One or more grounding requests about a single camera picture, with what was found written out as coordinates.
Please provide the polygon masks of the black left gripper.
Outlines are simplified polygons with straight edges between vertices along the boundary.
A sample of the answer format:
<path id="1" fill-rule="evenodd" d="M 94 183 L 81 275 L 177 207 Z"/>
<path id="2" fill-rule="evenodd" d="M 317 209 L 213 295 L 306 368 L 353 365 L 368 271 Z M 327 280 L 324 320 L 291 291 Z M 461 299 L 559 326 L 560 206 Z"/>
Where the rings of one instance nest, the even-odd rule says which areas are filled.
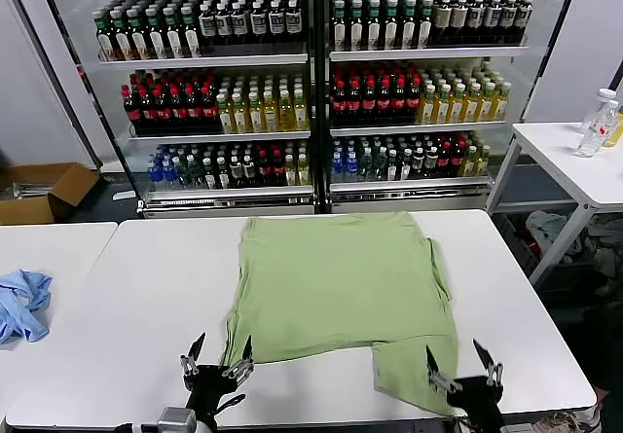
<path id="1" fill-rule="evenodd" d="M 184 382 L 190 390 L 185 408 L 194 412 L 197 424 L 204 424 L 211 432 L 217 432 L 216 417 L 244 400 L 244 395 L 238 394 L 220 404 L 223 396 L 238 390 L 237 380 L 247 380 L 254 371 L 252 337 L 248 336 L 241 359 L 231 367 L 197 365 L 204 338 L 205 333 L 201 333 L 188 352 L 180 355 Z"/>

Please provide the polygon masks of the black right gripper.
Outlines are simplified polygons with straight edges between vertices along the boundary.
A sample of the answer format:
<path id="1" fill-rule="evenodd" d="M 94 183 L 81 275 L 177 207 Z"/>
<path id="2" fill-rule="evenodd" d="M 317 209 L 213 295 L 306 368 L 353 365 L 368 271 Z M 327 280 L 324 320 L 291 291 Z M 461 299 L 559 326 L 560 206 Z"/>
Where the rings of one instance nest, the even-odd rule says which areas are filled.
<path id="1" fill-rule="evenodd" d="M 473 345 L 487 377 L 448 378 L 439 370 L 436 359 L 427 346 L 428 383 L 435 391 L 446 394 L 450 406 L 465 411 L 476 432 L 500 432 L 504 422 L 497 404 L 503 393 L 503 365 L 496 363 L 489 351 L 476 340 L 473 340 Z"/>

